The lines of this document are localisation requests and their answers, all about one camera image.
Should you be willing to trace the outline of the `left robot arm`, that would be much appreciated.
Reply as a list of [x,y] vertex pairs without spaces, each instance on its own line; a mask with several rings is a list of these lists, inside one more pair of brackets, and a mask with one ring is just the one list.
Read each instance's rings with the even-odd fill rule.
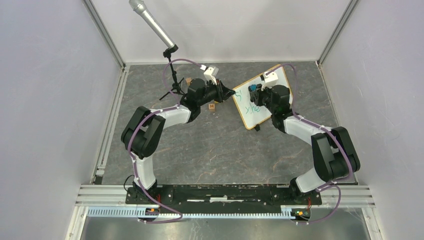
[[145,204],[157,198],[157,179],[153,170],[153,154],[157,150],[163,130],[194,121],[201,107],[212,101],[223,103],[236,92],[220,81],[192,79],[187,92],[171,107],[136,109],[121,134],[121,142],[128,151],[134,170],[133,193]]

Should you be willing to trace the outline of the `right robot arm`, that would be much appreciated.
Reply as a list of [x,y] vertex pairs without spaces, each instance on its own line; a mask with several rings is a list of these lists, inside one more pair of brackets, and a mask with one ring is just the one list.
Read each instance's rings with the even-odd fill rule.
[[293,178],[289,184],[288,196],[293,203],[302,204],[312,191],[326,190],[338,180],[352,177],[361,168],[348,130],[342,126],[330,128],[319,125],[297,114],[291,107],[288,87],[253,84],[248,91],[252,103],[265,107],[271,113],[276,129],[311,146],[312,169]]

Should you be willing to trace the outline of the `yellow framed whiteboard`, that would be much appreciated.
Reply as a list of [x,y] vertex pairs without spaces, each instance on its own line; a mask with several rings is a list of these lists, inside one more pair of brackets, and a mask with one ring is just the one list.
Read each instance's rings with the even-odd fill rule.
[[277,85],[291,89],[284,68],[279,64],[233,88],[233,100],[247,130],[252,130],[268,120],[272,111],[270,103],[271,88]]

